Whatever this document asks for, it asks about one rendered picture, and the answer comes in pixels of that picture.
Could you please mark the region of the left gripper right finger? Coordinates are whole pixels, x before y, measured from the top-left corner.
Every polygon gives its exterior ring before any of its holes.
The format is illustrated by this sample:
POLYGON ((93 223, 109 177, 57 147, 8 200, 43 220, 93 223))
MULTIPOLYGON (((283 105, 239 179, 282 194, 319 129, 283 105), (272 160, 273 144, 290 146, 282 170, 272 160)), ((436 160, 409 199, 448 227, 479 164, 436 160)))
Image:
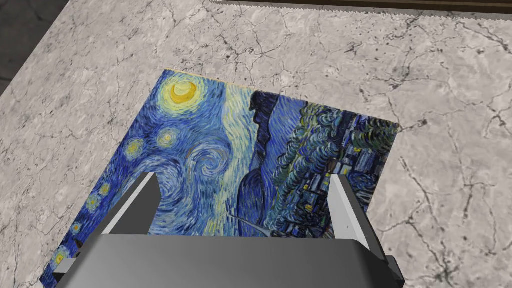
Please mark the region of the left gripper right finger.
POLYGON ((327 203, 336 239, 355 240, 380 260, 386 260, 382 245, 343 174, 332 174, 327 203))

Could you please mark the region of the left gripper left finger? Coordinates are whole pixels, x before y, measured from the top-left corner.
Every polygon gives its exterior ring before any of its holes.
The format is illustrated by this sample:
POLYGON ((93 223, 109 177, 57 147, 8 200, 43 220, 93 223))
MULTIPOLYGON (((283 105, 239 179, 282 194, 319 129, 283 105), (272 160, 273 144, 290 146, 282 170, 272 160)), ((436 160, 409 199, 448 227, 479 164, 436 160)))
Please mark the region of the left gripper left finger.
POLYGON ((133 192, 125 193, 117 203, 103 235, 147 235, 161 203, 161 188, 157 174, 149 172, 133 192))

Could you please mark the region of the blue starry painting book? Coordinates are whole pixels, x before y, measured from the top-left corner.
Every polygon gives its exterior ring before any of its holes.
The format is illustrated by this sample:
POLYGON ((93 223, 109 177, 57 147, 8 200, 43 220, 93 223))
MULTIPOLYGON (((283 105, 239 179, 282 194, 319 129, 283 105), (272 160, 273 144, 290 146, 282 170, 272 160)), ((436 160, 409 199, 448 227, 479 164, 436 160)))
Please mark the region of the blue starry painting book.
POLYGON ((327 204, 346 176, 367 211, 398 123, 167 69, 40 282, 77 251, 143 173, 161 201, 151 235, 334 238, 327 204))

